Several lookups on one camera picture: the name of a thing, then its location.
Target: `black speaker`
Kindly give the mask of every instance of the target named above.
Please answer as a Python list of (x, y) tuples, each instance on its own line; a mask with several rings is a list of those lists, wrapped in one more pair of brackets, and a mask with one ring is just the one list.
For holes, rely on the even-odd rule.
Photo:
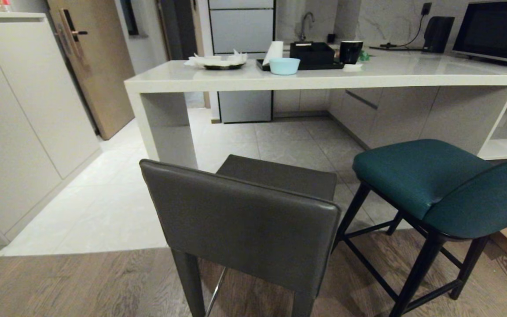
[(452, 16), (432, 16), (424, 33), (422, 52), (443, 53), (454, 21)]

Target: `bar stool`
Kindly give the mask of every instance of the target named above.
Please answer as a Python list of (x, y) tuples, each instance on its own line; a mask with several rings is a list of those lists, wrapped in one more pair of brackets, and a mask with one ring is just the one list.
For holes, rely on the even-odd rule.
[[(507, 162), (493, 167), (448, 143), (417, 140), (361, 153), (353, 170), (361, 184), (340, 223), (334, 247), (344, 241), (394, 299), (390, 317), (402, 316), (447, 291), (457, 299), (489, 235), (507, 227)], [(371, 190), (398, 209), (396, 217), (345, 234)], [(402, 219), (426, 241), (397, 295), (350, 239), (385, 227), (392, 235)], [(449, 240), (472, 240), (463, 263), (444, 249)], [(411, 301), (439, 252), (460, 269), (457, 279)]]
[[(292, 316), (310, 316), (340, 221), (336, 174), (234, 155), (216, 174), (140, 166), (193, 317), (211, 311), (226, 267), (294, 291)], [(207, 311), (197, 257), (225, 267)]]

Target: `white tile floor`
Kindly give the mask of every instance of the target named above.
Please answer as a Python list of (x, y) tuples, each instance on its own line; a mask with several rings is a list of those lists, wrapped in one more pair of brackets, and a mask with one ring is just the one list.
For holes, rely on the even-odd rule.
[[(210, 124), (210, 110), (189, 109), (199, 169), (215, 172), (229, 154), (336, 171), (334, 200), (346, 210), (358, 181), (351, 171), (360, 148), (327, 118), (260, 124)], [(104, 153), (64, 189), (0, 255), (88, 253), (165, 247), (138, 162), (147, 157), (133, 120), (109, 141)], [(392, 219), (396, 211), (376, 195), (356, 225)]]

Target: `drawer handle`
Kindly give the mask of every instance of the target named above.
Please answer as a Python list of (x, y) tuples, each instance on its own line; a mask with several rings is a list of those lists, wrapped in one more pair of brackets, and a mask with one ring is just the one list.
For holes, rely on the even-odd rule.
[(350, 91), (349, 91), (349, 90), (347, 90), (347, 89), (345, 90), (345, 92), (346, 92), (346, 94), (348, 94), (348, 95), (350, 95), (350, 96), (354, 97), (354, 98), (355, 98), (355, 99), (357, 99), (358, 101), (360, 101), (360, 102), (362, 102), (362, 103), (366, 104), (367, 106), (369, 106), (369, 107), (370, 107), (370, 108), (372, 108), (373, 110), (378, 110), (378, 106), (377, 106), (376, 104), (374, 104), (374, 103), (372, 103), (372, 102), (368, 101), (367, 99), (362, 98), (362, 97), (360, 97), (360, 96), (358, 96), (358, 95), (354, 94), (353, 92), (350, 92)]

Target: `microwave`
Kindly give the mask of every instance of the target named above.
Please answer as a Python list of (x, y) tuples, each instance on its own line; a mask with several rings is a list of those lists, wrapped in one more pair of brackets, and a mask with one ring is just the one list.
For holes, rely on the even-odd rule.
[(507, 62), (507, 1), (470, 3), (453, 52)]

